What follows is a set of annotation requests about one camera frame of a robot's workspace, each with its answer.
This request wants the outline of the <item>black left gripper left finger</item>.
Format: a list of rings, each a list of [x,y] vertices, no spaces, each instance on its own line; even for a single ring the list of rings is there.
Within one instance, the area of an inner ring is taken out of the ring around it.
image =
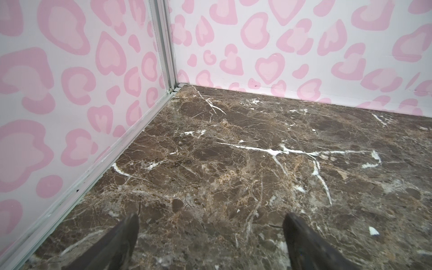
[[[127,270],[137,243],[139,218],[131,214],[64,270]]]

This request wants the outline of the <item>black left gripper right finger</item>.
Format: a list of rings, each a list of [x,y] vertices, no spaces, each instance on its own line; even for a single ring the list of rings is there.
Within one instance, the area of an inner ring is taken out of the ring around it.
[[[294,213],[282,224],[291,268],[294,270],[357,270],[358,267]]]

